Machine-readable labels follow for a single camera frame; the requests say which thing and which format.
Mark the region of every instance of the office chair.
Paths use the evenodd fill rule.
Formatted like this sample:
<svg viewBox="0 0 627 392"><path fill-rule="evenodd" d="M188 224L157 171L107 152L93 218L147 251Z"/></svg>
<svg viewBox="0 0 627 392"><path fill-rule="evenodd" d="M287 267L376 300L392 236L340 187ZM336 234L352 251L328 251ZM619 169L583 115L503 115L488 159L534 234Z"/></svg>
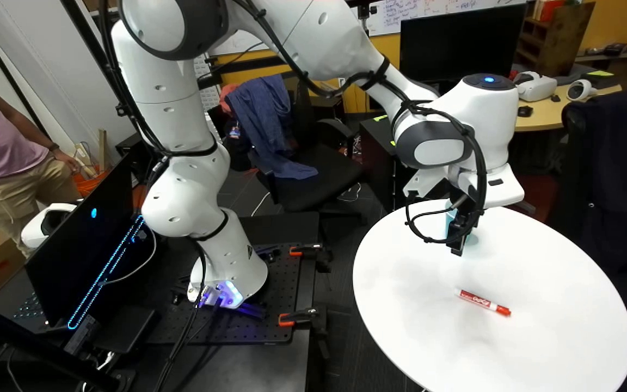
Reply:
<svg viewBox="0 0 627 392"><path fill-rule="evenodd" d="M549 224L612 278L627 275L627 91L570 102L569 149Z"/></svg>
<svg viewBox="0 0 627 392"><path fill-rule="evenodd" d="M289 159L315 169L317 174L293 181L277 178L274 174L258 171L257 176L269 191L272 203L280 205L283 212L313 212L336 201L362 178L362 166L340 154L337 149L337 141L346 144L354 137L354 132L340 117L320 121L304 83L295 77L284 77L284 85L292 96L289 121L292 137L295 141L295 150Z"/></svg>

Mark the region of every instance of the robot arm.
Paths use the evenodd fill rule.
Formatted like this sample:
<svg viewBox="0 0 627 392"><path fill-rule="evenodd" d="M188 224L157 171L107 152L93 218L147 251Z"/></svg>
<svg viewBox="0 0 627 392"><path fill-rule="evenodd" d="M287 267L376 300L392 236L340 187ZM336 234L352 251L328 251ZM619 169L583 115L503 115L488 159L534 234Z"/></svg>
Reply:
<svg viewBox="0 0 627 392"><path fill-rule="evenodd" d="M144 140L168 162L142 213L152 231L193 238L204 249L206 258L196 264L188 289L191 300L238 308L268 278L234 213L215 203L228 154L209 132L191 68L193 56L234 31L247 31L274 49L317 93L340 93L356 83L380 102L392 117L399 159L417 171L406 191L424 197L449 178L473 201L460 207L456 236L451 240L455 254L462 254L486 201L508 201L490 198L490 172L504 187L516 184L504 172L516 121L512 85L498 77L475 77L437 98L376 53L342 0L124 0L120 13L122 22L113 26L118 63L151 127ZM346 83L337 91L320 91L311 78Z"/></svg>

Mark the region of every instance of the black monitor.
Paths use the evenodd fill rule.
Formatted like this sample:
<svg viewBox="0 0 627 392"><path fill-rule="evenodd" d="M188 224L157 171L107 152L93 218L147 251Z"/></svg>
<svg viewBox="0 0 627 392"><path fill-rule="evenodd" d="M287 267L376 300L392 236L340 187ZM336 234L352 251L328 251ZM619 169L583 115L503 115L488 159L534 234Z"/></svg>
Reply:
<svg viewBox="0 0 627 392"><path fill-rule="evenodd" d="M447 93L466 74L510 77L526 5L401 22L401 72Z"/></svg>
<svg viewBox="0 0 627 392"><path fill-rule="evenodd" d="M80 323L133 223L131 159L122 159L25 264L49 325L67 323L73 330Z"/></svg>

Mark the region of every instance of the marker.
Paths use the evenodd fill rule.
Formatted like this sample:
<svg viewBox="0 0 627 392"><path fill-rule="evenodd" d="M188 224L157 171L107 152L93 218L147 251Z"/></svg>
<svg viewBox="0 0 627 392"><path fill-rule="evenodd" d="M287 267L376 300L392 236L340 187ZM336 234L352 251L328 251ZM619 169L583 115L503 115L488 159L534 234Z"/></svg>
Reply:
<svg viewBox="0 0 627 392"><path fill-rule="evenodd" d="M467 304L475 304L475 306L479 306L479 308L484 308L484 310L490 310L490 312L493 312L493 313L498 313L498 316L504 316L504 318L512 316L512 310L510 310L510 308L498 306L498 304L491 304L491 300L488 300L488 299L484 299L484 296L479 296L479 295L460 289L456 296L460 296L462 300L467 300Z"/></svg>

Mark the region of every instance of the white round table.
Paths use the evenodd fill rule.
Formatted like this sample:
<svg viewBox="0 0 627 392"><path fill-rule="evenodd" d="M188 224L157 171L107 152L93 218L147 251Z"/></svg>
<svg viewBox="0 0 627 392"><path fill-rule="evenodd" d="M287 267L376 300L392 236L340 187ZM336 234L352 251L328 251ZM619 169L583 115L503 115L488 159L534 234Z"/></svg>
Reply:
<svg viewBox="0 0 627 392"><path fill-rule="evenodd" d="M443 217L423 223L442 224ZM397 210L360 244L352 286L380 350L431 392L614 392L625 382L627 310L616 288L575 244L516 212L488 210L456 258L417 240Z"/></svg>

